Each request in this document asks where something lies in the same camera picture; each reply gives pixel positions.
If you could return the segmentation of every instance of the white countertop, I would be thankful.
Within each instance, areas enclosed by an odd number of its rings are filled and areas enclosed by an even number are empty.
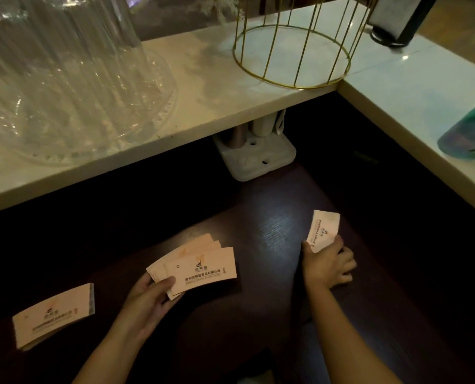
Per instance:
[[[334,34],[344,6],[345,0],[325,3],[318,30]],[[312,6],[293,11],[291,22],[308,26],[312,11]],[[346,38],[347,45],[362,15],[360,6]],[[287,14],[282,14],[281,20],[285,18]],[[235,24],[231,23],[144,42],[146,49],[153,49],[166,60],[179,86],[172,118],[151,141],[69,167],[29,162],[0,146],[0,210],[337,89],[333,85],[318,90],[291,90],[256,80],[234,62],[234,35]],[[459,71],[453,75],[456,67]],[[437,73],[426,71],[432,69]],[[458,78],[456,83],[452,83],[451,75]],[[448,158],[436,147],[438,136],[474,106],[475,65],[420,36],[394,52],[364,34],[339,91],[475,206],[475,162]],[[416,99],[421,95],[423,100]],[[424,124],[435,122],[438,127],[428,125],[432,131],[426,129]],[[396,130],[402,129],[412,135],[409,142],[404,142],[402,133],[395,136]]]

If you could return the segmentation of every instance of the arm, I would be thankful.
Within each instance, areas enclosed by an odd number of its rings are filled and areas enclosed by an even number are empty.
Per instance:
[[[356,267],[353,252],[343,245],[342,238],[336,236],[331,245],[314,253],[307,242],[303,243],[303,276],[331,383],[400,384],[367,346],[330,292],[336,284],[349,283],[349,271]]]
[[[124,384],[144,342],[181,297],[168,300],[170,277],[152,283],[145,273],[131,289],[122,310],[72,384]]]

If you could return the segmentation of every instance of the person's right hand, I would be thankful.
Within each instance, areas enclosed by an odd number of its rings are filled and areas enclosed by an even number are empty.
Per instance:
[[[349,271],[356,268],[353,252],[344,246],[337,235],[335,241],[317,253],[312,252],[310,244],[303,242],[303,277],[309,288],[327,288],[349,283],[353,277]]]

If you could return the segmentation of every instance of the black object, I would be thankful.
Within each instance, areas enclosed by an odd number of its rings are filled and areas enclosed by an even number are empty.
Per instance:
[[[426,18],[435,2],[436,0],[421,0],[398,38],[395,38],[394,35],[381,28],[379,23],[371,22],[371,24],[374,26],[370,33],[371,39],[376,43],[385,45],[387,47],[401,48],[407,46],[410,44],[411,40],[415,36],[415,33],[419,29],[420,25]]]

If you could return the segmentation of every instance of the forearm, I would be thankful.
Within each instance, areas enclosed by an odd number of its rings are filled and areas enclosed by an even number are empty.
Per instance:
[[[72,384],[124,384],[140,345],[109,333],[93,351]]]
[[[330,290],[308,288],[307,292],[332,384],[400,383],[367,346]]]

